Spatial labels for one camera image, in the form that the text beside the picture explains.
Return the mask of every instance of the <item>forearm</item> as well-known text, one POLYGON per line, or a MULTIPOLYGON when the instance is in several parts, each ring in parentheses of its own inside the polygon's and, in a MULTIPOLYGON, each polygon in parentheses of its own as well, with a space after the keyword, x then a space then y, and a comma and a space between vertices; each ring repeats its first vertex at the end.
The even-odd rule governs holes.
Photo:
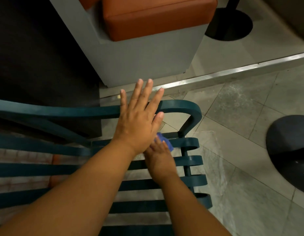
POLYGON ((178 176, 167 179, 161 187, 176 236, 230 235, 178 176))
POLYGON ((118 143, 0 228, 0 235, 97 235, 133 158, 118 143))

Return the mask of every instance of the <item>person's left hand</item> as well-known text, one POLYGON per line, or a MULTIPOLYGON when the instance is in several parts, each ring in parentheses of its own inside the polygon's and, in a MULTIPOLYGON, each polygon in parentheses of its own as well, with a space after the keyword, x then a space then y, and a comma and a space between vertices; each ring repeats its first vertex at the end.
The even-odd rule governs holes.
POLYGON ((120 116, 112 142, 118 142, 129 148, 133 157, 145 151, 153 142, 162 123, 164 113, 154 116, 164 94, 161 88, 148 103, 153 81, 149 79, 142 91, 143 80, 136 83, 129 105, 125 90, 120 91, 120 116))

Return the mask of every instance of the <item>round black table base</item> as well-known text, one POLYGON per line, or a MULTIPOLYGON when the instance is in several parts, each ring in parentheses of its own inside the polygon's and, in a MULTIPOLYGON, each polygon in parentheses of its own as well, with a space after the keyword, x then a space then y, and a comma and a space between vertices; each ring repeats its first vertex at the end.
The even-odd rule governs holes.
POLYGON ((279 173, 304 192, 304 115, 274 121, 266 135, 266 147, 279 173))
POLYGON ((242 11, 217 8, 205 35, 223 41, 242 39, 252 30, 251 18, 242 11))

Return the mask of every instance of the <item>curved metal armrest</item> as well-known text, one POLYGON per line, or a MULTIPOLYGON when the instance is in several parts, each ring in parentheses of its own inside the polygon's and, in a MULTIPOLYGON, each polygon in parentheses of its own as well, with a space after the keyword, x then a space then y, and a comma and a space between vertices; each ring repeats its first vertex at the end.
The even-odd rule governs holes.
MULTIPOLYGON (((187 113, 189 119, 184 123, 178 132, 180 137, 185 136, 201 120, 201 110, 193 102, 186 100, 165 100, 161 101, 157 112, 165 113, 187 113)), ((24 103, 15 103, 0 100, 0 115, 21 115, 40 117, 40 118, 96 118, 109 119, 118 118, 120 107, 92 107, 92 108, 65 108, 65 107, 47 107, 24 103)))

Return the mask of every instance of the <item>cushion seam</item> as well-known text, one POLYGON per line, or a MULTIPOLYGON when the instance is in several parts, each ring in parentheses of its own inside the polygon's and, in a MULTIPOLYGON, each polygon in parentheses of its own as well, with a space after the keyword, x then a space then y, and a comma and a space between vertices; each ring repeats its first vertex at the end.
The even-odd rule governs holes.
MULTIPOLYGON (((190 2, 190 1, 196 1, 196 0, 181 1, 181 2, 172 3, 172 4, 169 4, 169 5, 162 5, 162 6, 158 6, 158 7, 171 6, 171 5, 180 4, 180 3, 184 3, 184 2, 190 2)), ((140 11, 145 11, 145 10, 151 10, 151 9, 155 9, 155 8, 158 8, 158 7, 151 7, 151 8, 147 8, 147 9, 144 9, 144 10, 139 10, 139 11, 131 11, 131 12, 126 12, 126 13, 123 13, 123 14, 118 14, 118 15, 112 15, 112 16, 108 16, 108 17, 105 17, 105 16, 104 16, 104 18, 110 18, 110 17, 122 16, 122 15, 126 15, 126 14, 131 14, 131 13, 140 12, 140 11)))

